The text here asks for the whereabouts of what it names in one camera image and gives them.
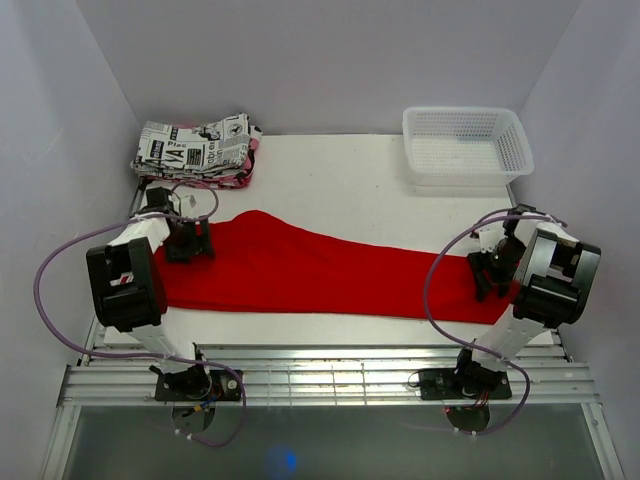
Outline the red trousers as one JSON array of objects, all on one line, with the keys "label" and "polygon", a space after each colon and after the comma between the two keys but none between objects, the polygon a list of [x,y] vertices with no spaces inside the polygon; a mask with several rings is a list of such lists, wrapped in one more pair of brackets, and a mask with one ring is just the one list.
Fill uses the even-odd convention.
[{"label": "red trousers", "polygon": [[187,264],[155,254],[171,307],[328,313],[494,324],[509,307],[475,298],[468,261],[351,242],[252,210],[210,227],[215,256]]}]

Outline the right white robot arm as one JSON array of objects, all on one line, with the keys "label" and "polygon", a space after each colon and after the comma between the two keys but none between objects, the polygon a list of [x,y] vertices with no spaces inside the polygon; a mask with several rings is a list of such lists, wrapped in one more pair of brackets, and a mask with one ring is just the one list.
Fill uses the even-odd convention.
[{"label": "right white robot arm", "polygon": [[454,390],[487,397],[507,383],[506,362],[532,339],[582,315],[601,260],[601,249],[569,235],[561,222],[533,206],[506,211],[502,234],[483,227],[481,249],[467,255],[475,297],[492,293],[510,306],[481,337],[465,347],[452,371]]}]

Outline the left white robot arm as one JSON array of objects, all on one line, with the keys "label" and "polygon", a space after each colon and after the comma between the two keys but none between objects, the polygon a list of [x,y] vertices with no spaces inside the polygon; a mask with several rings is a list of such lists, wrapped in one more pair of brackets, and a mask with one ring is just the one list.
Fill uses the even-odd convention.
[{"label": "left white robot arm", "polygon": [[187,264],[197,256],[213,257],[206,219],[196,218],[197,201],[174,189],[146,191],[146,204],[108,244],[87,251],[94,309],[102,326],[138,340],[158,354],[151,370],[170,391],[199,400],[212,388],[203,355],[166,316],[168,294],[155,254],[169,263]]}]

